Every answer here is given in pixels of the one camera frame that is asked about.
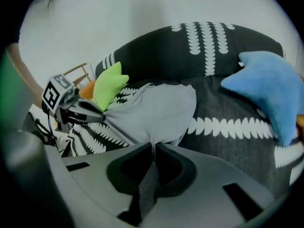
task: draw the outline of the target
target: blue star pillow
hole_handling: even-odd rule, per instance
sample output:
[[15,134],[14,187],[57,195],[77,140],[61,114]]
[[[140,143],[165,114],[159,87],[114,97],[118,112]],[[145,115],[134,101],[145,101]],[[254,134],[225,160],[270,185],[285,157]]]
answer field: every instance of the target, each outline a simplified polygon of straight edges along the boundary
[[296,116],[304,114],[304,83],[288,62],[267,51],[238,55],[244,69],[225,78],[223,88],[254,102],[269,118],[281,145],[295,133]]

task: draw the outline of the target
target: green plush toy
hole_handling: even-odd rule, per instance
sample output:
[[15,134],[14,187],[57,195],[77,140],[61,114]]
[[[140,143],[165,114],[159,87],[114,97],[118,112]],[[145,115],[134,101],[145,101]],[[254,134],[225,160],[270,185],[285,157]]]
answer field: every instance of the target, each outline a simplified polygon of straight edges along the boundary
[[113,64],[97,78],[92,101],[105,111],[128,80],[128,75],[122,75],[122,64]]

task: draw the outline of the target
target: light gray fabric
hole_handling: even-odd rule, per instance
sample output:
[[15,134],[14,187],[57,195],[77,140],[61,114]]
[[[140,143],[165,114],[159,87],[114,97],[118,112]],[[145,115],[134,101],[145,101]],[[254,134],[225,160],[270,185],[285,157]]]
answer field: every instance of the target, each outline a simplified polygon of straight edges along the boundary
[[128,144],[177,145],[196,107],[192,86],[146,84],[129,101],[105,112],[105,123]]

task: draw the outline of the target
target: black cable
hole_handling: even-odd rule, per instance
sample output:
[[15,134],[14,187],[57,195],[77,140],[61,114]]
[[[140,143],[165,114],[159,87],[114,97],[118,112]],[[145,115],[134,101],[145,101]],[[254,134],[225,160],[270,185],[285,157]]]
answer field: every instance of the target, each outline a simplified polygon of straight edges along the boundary
[[57,146],[57,143],[56,143],[56,138],[55,138],[55,136],[54,136],[54,134],[53,134],[53,130],[52,130],[52,127],[51,127],[51,121],[50,121],[50,119],[49,119],[49,110],[47,111],[47,121],[48,121],[48,127],[49,127],[49,131],[51,132],[51,137],[54,139],[54,141],[55,141],[55,146],[56,146],[56,148],[57,148],[57,150],[59,151],[59,149],[58,149],[58,146]]

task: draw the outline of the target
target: white wall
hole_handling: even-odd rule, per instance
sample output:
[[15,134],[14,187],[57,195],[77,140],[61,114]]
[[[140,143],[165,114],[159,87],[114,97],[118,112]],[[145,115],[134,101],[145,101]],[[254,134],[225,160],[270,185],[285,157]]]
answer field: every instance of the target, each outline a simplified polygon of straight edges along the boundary
[[27,13],[20,51],[43,87],[50,75],[83,62],[94,70],[130,40],[181,22],[221,21],[257,30],[280,42],[293,66],[301,48],[297,31],[274,0],[54,0],[48,9],[41,4]]

